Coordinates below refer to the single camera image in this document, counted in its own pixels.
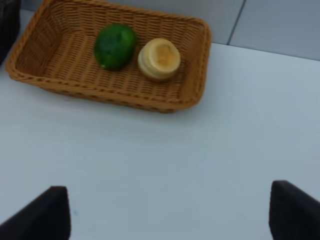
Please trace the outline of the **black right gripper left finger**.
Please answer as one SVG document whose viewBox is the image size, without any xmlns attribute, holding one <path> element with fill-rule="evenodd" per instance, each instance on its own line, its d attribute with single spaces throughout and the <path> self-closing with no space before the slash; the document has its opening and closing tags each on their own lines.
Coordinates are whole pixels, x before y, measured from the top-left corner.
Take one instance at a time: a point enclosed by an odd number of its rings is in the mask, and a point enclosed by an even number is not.
<svg viewBox="0 0 320 240">
<path fill-rule="evenodd" d="M 68 240 L 71 213 L 68 190 L 51 186 L 0 225 L 2 240 Z"/>
</svg>

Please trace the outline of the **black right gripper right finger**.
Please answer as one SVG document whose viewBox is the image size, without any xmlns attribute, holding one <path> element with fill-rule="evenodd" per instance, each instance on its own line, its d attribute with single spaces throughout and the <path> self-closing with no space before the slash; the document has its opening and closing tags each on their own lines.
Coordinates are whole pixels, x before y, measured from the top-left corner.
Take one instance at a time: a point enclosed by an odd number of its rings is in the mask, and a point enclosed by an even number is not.
<svg viewBox="0 0 320 240">
<path fill-rule="evenodd" d="M 287 180 L 275 180 L 268 224 L 274 240 L 318 240 L 320 202 Z"/>
</svg>

